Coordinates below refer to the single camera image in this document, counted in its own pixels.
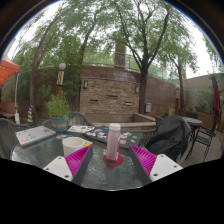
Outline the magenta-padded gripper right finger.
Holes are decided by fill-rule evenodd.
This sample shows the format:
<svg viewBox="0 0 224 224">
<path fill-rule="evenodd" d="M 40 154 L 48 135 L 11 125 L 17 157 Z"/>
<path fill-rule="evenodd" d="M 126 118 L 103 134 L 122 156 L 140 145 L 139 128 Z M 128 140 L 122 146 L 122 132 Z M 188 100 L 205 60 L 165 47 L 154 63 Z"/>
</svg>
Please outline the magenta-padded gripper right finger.
<svg viewBox="0 0 224 224">
<path fill-rule="evenodd" d="M 129 146 L 129 154 L 143 185 L 147 185 L 182 169 L 180 165 L 165 154 L 154 155 L 134 145 Z"/>
</svg>

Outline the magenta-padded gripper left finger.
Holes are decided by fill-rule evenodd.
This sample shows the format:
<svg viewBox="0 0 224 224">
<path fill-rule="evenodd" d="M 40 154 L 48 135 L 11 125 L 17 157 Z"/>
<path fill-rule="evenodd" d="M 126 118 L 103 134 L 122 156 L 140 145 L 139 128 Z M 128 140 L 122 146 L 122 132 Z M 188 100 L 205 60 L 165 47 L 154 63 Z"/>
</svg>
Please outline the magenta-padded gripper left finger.
<svg viewBox="0 0 224 224">
<path fill-rule="evenodd" d="M 67 157 L 56 157 L 44 167 L 44 170 L 80 185 L 92 156 L 93 147 L 88 145 Z"/>
</svg>

